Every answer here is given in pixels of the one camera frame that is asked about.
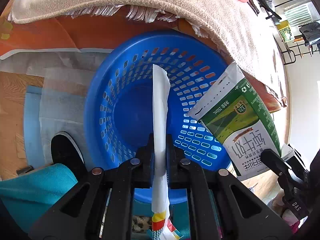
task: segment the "wooden floor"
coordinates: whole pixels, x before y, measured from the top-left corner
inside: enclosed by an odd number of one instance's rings
[[[23,139],[23,108],[26,87],[43,86],[42,77],[0,72],[0,176],[17,176],[27,166]]]

